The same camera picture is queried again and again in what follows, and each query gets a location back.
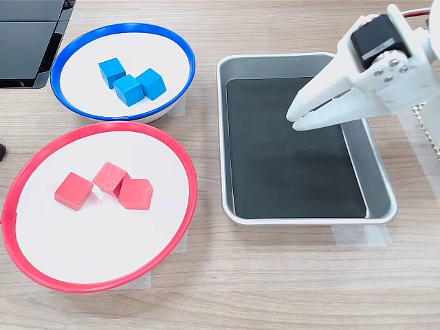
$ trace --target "silver tray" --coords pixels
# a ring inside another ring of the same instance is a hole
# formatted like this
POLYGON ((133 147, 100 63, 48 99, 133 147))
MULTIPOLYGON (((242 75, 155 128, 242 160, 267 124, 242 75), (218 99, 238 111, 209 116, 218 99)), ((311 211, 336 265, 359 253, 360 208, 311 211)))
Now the silver tray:
POLYGON ((304 226, 385 223, 396 215, 397 200, 366 120, 356 120, 340 125, 355 178, 362 193, 366 210, 364 217, 255 217, 255 219, 249 219, 236 214, 232 186, 226 84, 236 79, 314 77, 332 58, 333 54, 329 53, 239 55, 226 57, 217 65, 221 203, 231 220, 240 225, 304 226))

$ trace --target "screw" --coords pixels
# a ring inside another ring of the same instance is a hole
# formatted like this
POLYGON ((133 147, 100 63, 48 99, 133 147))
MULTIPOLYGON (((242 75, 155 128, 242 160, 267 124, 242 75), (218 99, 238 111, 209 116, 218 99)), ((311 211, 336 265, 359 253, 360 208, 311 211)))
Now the screw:
POLYGON ((389 63, 390 67, 395 67, 398 64, 399 64, 399 60, 396 58, 390 60, 390 63, 389 63))

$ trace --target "wooden table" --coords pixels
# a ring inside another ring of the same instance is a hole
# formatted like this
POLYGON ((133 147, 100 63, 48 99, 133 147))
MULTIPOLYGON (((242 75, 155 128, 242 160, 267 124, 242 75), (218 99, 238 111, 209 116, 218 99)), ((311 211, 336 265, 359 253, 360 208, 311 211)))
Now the wooden table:
MULTIPOLYGON (((150 289, 73 295, 32 282, 0 242, 0 329, 440 329, 440 209, 396 118, 370 120, 399 199, 386 247, 341 247, 330 227, 243 228, 220 203, 215 65, 231 54, 335 52, 361 15, 388 1, 78 1, 63 46, 115 22, 181 34, 197 57, 186 116, 153 123, 192 157, 199 201, 188 252, 153 270, 150 289)), ((402 10, 430 1, 397 1, 402 10)), ((413 19, 414 26, 423 19, 413 19)), ((90 124, 50 86, 0 91, 0 204, 48 142, 90 124)))

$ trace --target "cube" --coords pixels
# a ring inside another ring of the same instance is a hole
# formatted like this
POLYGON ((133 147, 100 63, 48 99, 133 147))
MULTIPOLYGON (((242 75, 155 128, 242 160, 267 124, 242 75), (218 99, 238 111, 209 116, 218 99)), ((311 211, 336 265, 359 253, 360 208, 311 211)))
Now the cube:
POLYGON ((147 179, 124 179, 119 202, 131 210, 149 210, 153 187, 147 179))
POLYGON ((130 178, 125 170, 110 162, 106 162, 93 179, 93 182, 102 191, 118 198, 121 191, 122 180, 125 178, 130 178))
POLYGON ((145 96, 150 100, 155 100, 166 92, 162 76, 153 69, 146 70, 136 80, 142 85, 145 96))
POLYGON ((78 211, 91 193, 94 184, 71 172, 55 191, 55 200, 78 211))
POLYGON ((141 84, 130 74, 116 80, 114 85, 116 94, 128 107, 144 98, 141 84))
POLYGON ((99 69, 101 70, 101 76, 110 89, 113 89, 113 84, 117 79, 125 76, 125 69, 117 58, 99 63, 99 69))

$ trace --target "cable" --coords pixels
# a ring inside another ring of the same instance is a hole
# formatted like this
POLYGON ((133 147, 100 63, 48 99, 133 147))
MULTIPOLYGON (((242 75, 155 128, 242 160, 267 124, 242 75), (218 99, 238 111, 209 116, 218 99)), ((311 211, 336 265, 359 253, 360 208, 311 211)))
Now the cable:
POLYGON ((429 15, 430 12, 431 12, 431 8, 420 8, 420 9, 407 10, 405 12, 402 12, 402 15, 407 19, 408 17, 429 15))

